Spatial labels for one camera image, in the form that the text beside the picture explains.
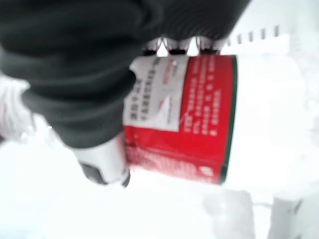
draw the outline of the gloved hand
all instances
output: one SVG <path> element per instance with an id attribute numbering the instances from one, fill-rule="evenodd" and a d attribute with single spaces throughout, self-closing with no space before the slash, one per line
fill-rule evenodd
<path id="1" fill-rule="evenodd" d="M 72 148 L 122 130 L 130 63 L 146 42 L 203 36 L 218 48 L 249 0 L 0 1 L 0 68 L 25 79 L 24 103 Z"/>

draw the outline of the red and white can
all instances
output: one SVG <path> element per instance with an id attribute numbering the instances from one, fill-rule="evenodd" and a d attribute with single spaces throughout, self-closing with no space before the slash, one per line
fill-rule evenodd
<path id="1" fill-rule="evenodd" d="M 291 58 L 150 56 L 131 69 L 137 82 L 124 110 L 131 165 L 239 188 L 285 182 L 304 110 Z"/>

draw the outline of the white label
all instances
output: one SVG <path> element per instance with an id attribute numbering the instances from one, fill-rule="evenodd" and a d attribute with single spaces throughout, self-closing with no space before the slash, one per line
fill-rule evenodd
<path id="1" fill-rule="evenodd" d="M 179 131 L 180 107 L 188 57 L 139 57 L 131 64 L 136 83 L 125 99 L 127 126 Z"/>

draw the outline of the blurry object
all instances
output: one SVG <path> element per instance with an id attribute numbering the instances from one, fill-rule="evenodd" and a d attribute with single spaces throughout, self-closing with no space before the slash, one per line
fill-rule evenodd
<path id="1" fill-rule="evenodd" d="M 268 239 L 319 238 L 319 184 L 293 185 L 275 196 Z"/>
<path id="2" fill-rule="evenodd" d="M 24 81 L 0 75 L 0 135 L 5 139 L 26 142 L 35 133 L 32 113 L 21 100 L 27 88 Z"/>
<path id="3" fill-rule="evenodd" d="M 218 239 L 255 239 L 253 203 L 249 193 L 221 189 L 204 200 Z"/>
<path id="4" fill-rule="evenodd" d="M 145 47 L 143 48 L 143 55 L 144 56 L 152 56 L 156 55 L 161 45 L 161 38 L 156 38 L 152 41 L 146 43 Z"/>
<path id="5" fill-rule="evenodd" d="M 164 38 L 163 41 L 170 55 L 185 55 L 188 51 L 191 38 L 181 41 Z"/>

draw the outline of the red label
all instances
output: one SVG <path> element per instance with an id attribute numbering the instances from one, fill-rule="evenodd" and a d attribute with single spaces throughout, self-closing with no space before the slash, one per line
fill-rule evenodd
<path id="1" fill-rule="evenodd" d="M 234 119 L 235 61 L 233 56 L 191 57 L 179 132 L 125 126 L 130 164 L 192 180 L 221 181 Z"/>

